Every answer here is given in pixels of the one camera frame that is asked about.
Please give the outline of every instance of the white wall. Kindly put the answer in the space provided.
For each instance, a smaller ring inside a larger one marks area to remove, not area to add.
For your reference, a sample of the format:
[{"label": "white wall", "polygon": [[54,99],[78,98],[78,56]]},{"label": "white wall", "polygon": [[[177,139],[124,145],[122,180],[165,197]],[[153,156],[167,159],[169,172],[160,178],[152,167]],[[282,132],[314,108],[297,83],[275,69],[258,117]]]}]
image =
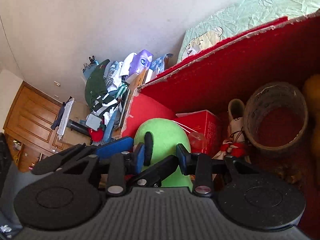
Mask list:
[{"label": "white wall", "polygon": [[15,62],[13,54],[10,50],[3,26],[0,21],[0,71],[4,68],[23,79],[22,73],[18,68],[18,65]]},{"label": "white wall", "polygon": [[21,78],[6,69],[0,72],[0,132],[4,132],[5,119],[22,81]]},{"label": "white wall", "polygon": [[60,101],[84,101],[89,56],[120,61],[147,49],[174,53],[174,63],[185,30],[236,1],[0,0],[0,15],[25,81]]}]

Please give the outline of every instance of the silver screw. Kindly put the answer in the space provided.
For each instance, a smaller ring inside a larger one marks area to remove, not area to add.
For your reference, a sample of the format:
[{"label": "silver screw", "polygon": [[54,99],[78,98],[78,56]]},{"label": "silver screw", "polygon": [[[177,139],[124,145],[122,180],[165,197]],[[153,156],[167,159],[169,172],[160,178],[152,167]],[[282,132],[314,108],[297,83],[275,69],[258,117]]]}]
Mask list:
[{"label": "silver screw", "polygon": [[111,194],[119,194],[123,191],[123,187],[121,186],[110,186],[108,187],[108,192]]},{"label": "silver screw", "polygon": [[199,194],[207,194],[209,192],[211,192],[211,189],[208,186],[198,186],[196,187],[195,191]]},{"label": "silver screw", "polygon": [[145,179],[139,179],[139,180],[137,181],[137,184],[138,184],[139,186],[144,186],[144,185],[147,184],[147,181],[146,181]]}]

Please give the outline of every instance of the door handle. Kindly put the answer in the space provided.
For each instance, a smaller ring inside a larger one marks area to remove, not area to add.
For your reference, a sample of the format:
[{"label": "door handle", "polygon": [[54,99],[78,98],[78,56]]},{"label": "door handle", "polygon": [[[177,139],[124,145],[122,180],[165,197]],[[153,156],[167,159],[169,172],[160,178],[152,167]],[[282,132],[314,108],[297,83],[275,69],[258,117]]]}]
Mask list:
[{"label": "door handle", "polygon": [[53,153],[58,153],[57,148],[58,148],[57,146],[56,146],[55,149],[52,149],[52,148],[51,148],[51,151],[52,151]]}]

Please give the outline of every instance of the cartoon bear print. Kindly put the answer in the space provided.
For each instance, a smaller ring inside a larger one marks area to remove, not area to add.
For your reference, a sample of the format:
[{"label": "cartoon bear print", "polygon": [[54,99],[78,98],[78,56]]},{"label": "cartoon bear print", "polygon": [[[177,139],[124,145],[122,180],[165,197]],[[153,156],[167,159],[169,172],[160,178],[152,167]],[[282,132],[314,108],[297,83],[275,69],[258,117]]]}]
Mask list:
[{"label": "cartoon bear print", "polygon": [[213,45],[217,44],[219,41],[221,41],[222,34],[223,29],[221,27],[216,27],[213,30],[206,32],[205,34],[202,34],[201,36],[192,39],[186,46],[186,49],[182,54],[181,61],[184,60],[186,57],[195,55],[199,53],[201,50],[210,48]]}]

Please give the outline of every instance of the purple packaging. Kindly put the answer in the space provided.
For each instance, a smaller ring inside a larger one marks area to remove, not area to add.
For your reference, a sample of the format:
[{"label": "purple packaging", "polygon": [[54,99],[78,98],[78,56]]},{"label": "purple packaging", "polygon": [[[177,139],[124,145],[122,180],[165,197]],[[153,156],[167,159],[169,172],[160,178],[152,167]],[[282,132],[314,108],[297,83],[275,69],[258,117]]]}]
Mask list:
[{"label": "purple packaging", "polygon": [[134,55],[133,60],[130,63],[129,76],[133,73],[140,74],[144,68],[150,67],[152,56],[153,55],[145,49],[140,51],[137,55]]}]

